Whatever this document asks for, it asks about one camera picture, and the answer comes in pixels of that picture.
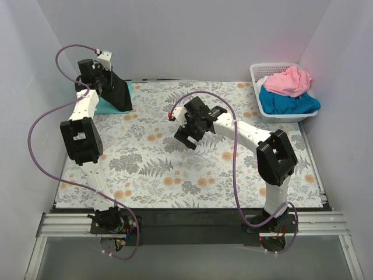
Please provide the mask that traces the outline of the black t shirt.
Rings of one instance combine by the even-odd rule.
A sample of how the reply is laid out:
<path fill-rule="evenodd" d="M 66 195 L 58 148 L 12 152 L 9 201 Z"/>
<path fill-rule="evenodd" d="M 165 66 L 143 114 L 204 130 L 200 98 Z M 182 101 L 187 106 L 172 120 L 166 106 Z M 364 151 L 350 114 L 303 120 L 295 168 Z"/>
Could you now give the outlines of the black t shirt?
<path fill-rule="evenodd" d="M 103 86 L 101 98 L 112 105 L 116 111 L 127 112 L 133 109 L 127 82 L 113 71 L 108 74 L 108 81 Z"/>

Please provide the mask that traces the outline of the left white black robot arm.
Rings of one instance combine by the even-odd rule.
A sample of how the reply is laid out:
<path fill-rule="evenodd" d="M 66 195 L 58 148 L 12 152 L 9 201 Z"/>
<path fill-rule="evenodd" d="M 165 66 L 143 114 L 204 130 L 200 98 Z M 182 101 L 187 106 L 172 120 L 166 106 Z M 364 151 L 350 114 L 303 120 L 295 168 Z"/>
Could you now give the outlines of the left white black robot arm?
<path fill-rule="evenodd" d="M 101 164 L 104 147 L 93 117 L 100 99 L 125 111 L 125 100 L 130 98 L 128 85 L 93 59 L 79 61 L 78 67 L 80 75 L 75 81 L 75 90 L 79 101 L 69 119 L 60 123 L 60 130 L 69 158 L 80 167 L 94 192 L 94 215 L 89 218 L 96 226 L 118 233 L 123 229 L 124 219 L 112 201 L 104 176 Z"/>

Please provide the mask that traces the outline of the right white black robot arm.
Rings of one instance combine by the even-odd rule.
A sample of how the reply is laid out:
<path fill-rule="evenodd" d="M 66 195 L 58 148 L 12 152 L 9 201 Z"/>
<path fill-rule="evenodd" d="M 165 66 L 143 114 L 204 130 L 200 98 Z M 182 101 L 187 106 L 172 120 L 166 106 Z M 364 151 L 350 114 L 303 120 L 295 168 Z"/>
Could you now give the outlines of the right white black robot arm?
<path fill-rule="evenodd" d="M 244 223 L 251 229 L 276 232 L 285 227 L 289 202 L 288 185 L 298 163 L 287 134 L 282 130 L 269 132 L 237 120 L 231 106 L 209 108 L 199 97 L 182 107 L 174 105 L 168 114 L 179 128 L 174 137 L 189 149 L 196 149 L 206 132 L 233 140 L 256 156 L 258 173 L 265 182 L 265 206 L 262 214 Z"/>

